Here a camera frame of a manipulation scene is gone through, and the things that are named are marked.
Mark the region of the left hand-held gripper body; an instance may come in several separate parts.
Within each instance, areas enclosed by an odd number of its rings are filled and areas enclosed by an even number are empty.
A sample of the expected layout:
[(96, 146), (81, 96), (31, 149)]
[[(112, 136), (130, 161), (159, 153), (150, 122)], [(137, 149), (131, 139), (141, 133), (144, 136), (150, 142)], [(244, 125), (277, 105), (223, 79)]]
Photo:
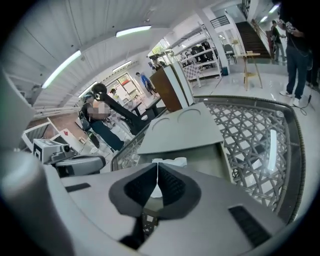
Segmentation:
[(106, 160), (99, 154), (79, 154), (69, 144), (49, 139), (33, 140), (33, 155), (53, 166), (60, 177), (99, 174)]

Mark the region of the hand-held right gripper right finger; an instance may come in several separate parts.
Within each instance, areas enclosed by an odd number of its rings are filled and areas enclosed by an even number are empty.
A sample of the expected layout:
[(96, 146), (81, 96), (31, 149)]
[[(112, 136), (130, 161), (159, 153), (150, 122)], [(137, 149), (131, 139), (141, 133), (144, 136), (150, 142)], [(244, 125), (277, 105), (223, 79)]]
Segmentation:
[(201, 189), (197, 206), (184, 218), (160, 220), (142, 245), (148, 256), (237, 256), (254, 249), (243, 230), (273, 237), (286, 225), (268, 207), (223, 178), (169, 165)]

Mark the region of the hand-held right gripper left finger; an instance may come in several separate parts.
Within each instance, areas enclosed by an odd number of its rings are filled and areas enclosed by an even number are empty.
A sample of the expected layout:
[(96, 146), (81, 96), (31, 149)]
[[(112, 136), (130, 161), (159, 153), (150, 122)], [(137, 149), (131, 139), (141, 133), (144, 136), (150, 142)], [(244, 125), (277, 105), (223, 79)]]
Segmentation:
[(157, 175), (157, 165), (142, 164), (84, 176), (60, 178), (52, 166), (46, 165), (46, 189), (56, 221), (46, 250), (51, 256), (157, 256), (159, 240), (152, 236), (143, 241), (142, 223), (121, 214), (120, 207), (133, 209), (124, 188), (111, 189), (117, 181), (144, 173)]

